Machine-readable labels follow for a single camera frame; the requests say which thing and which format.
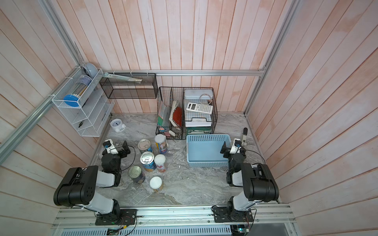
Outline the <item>light blue plastic basket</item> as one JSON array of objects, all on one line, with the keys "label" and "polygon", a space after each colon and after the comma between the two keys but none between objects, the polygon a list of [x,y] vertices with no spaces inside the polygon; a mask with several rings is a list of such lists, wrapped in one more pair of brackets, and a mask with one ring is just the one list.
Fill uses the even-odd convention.
[{"label": "light blue plastic basket", "polygon": [[186,138],[187,162],[191,168],[227,167],[228,160],[220,153],[223,144],[231,145],[227,134],[196,134]]}]

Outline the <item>silver can dark label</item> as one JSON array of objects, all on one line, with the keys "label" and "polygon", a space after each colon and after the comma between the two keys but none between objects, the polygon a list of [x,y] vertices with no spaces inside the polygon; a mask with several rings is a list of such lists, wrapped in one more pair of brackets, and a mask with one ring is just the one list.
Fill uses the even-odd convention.
[{"label": "silver can dark label", "polygon": [[136,184],[142,184],[146,179],[145,174],[139,166],[130,167],[128,175]]}]

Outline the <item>silver can blue yellow label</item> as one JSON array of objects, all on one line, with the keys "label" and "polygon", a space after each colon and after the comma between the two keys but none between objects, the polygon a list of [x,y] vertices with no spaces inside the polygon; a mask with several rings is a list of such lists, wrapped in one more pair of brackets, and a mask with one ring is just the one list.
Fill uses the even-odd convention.
[{"label": "silver can blue yellow label", "polygon": [[154,159],[155,159],[155,155],[150,151],[146,151],[141,154],[140,162],[142,163],[143,168],[147,172],[152,172],[156,169],[156,164],[154,162]]}]

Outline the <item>white lid red can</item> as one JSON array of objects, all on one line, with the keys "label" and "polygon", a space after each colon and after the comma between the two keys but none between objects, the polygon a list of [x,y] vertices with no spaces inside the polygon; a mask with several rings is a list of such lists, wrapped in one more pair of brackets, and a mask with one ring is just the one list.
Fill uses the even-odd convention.
[{"label": "white lid red can", "polygon": [[154,158],[154,163],[159,172],[166,172],[166,157],[163,154],[158,154]]}]

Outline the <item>white lid colourful can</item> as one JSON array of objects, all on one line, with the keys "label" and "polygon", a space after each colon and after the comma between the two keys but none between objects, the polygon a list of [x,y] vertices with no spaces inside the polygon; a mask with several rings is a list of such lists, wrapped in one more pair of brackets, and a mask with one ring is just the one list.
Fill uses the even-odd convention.
[{"label": "white lid colourful can", "polygon": [[160,154],[165,154],[168,151],[168,143],[166,140],[166,136],[163,134],[158,134],[154,138],[157,149]]}]

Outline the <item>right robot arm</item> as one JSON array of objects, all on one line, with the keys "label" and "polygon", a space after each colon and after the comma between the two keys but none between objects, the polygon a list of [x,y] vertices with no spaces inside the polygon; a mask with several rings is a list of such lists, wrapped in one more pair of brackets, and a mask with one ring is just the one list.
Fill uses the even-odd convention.
[{"label": "right robot arm", "polygon": [[231,222],[245,219],[252,206],[279,198],[279,188],[268,165],[245,162],[246,151],[239,139],[235,139],[229,148],[224,143],[220,150],[228,160],[226,182],[231,187],[243,188],[241,193],[231,197],[227,203],[227,218]]}]

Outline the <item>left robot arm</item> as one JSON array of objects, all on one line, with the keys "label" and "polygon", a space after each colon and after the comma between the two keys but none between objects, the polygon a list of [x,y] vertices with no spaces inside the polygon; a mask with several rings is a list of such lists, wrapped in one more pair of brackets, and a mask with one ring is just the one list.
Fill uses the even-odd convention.
[{"label": "left robot arm", "polygon": [[53,201],[57,206],[80,207],[94,212],[96,225],[121,225],[127,222],[117,200],[107,198],[96,188],[117,187],[121,181],[121,159],[131,153],[126,141],[121,147],[112,147],[111,141],[103,143],[101,166],[70,168],[57,187]]}]

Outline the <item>small white alarm clock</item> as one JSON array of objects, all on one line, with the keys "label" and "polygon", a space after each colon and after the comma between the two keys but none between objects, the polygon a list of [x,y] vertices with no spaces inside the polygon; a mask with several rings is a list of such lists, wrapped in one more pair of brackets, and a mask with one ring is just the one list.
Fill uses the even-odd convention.
[{"label": "small white alarm clock", "polygon": [[126,128],[126,125],[123,123],[123,121],[121,119],[113,119],[111,122],[110,122],[110,126],[111,128],[115,131],[115,132],[122,132],[125,130]]}]

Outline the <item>white calculator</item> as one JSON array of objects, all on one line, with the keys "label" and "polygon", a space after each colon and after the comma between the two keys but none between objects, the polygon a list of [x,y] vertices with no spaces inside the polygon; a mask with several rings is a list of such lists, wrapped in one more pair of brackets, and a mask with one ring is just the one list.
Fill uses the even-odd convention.
[{"label": "white calculator", "polygon": [[189,111],[189,112],[212,114],[213,108],[214,107],[212,105],[189,102],[187,107],[186,107],[186,110]]}]

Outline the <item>white lid yellow can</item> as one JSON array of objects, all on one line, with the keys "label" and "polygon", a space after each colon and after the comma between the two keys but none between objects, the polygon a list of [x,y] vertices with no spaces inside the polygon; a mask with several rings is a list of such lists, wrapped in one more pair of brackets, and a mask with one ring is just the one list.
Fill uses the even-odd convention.
[{"label": "white lid yellow can", "polygon": [[163,189],[163,180],[156,176],[151,178],[150,180],[150,187],[155,191],[155,192],[161,192]]}]

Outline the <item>blue lid clear tube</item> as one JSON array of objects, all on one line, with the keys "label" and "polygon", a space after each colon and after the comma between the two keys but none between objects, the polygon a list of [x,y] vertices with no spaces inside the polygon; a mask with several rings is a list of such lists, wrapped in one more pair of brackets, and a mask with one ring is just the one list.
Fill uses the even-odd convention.
[{"label": "blue lid clear tube", "polygon": [[88,88],[92,78],[88,75],[81,75],[70,92],[64,97],[64,102],[70,107],[79,107],[78,100]]}]

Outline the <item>white storage box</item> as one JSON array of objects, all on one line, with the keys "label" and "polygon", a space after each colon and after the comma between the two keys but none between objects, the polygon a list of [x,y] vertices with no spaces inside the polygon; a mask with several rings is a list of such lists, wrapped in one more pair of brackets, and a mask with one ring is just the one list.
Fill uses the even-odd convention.
[{"label": "white storage box", "polygon": [[184,99],[187,100],[211,100],[214,98],[212,89],[186,89]]}]

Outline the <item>red booklet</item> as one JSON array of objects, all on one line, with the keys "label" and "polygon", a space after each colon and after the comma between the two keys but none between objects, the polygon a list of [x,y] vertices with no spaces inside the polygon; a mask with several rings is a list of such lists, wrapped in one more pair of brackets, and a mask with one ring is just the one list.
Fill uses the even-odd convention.
[{"label": "red booklet", "polygon": [[182,114],[182,108],[179,106],[176,107],[172,115],[172,120],[175,127],[182,127]]}]

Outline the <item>green white ruler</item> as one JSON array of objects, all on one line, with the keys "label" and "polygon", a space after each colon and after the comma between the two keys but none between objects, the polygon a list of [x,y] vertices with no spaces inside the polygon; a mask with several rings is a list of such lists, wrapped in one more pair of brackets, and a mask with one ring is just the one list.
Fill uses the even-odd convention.
[{"label": "green white ruler", "polygon": [[112,82],[142,82],[142,79],[133,78],[129,76],[116,75],[111,73],[104,73],[104,78],[109,79]]}]

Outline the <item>grey blue round disc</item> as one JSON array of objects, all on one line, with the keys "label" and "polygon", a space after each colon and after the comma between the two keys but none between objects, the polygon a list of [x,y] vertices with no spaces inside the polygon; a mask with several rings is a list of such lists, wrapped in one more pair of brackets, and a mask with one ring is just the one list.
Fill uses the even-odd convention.
[{"label": "grey blue round disc", "polygon": [[98,69],[92,63],[85,63],[83,69],[92,79],[94,79],[98,73]]}]

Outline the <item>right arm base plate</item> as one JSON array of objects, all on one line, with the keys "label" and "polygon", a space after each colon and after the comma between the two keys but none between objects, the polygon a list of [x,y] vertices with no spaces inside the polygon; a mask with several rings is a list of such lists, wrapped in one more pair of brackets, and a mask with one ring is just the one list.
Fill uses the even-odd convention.
[{"label": "right arm base plate", "polygon": [[236,211],[229,207],[212,206],[211,211],[216,223],[247,222],[254,221],[254,214],[247,211]]}]

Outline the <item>black mesh wall basket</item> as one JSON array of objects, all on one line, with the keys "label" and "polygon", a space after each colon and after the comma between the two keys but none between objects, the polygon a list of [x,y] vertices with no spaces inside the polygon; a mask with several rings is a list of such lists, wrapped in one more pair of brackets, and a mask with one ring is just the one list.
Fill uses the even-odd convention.
[{"label": "black mesh wall basket", "polygon": [[99,84],[110,99],[155,99],[158,94],[156,75],[153,73],[111,73],[142,79],[142,82],[112,82],[102,77]]}]

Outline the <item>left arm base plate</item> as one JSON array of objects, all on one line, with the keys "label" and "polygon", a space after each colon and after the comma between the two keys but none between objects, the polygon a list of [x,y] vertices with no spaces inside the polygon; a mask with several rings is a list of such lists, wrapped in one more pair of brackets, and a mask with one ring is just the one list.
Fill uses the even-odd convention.
[{"label": "left arm base plate", "polygon": [[110,225],[134,225],[137,209],[121,209],[108,214],[98,214],[96,216],[96,226]]}]

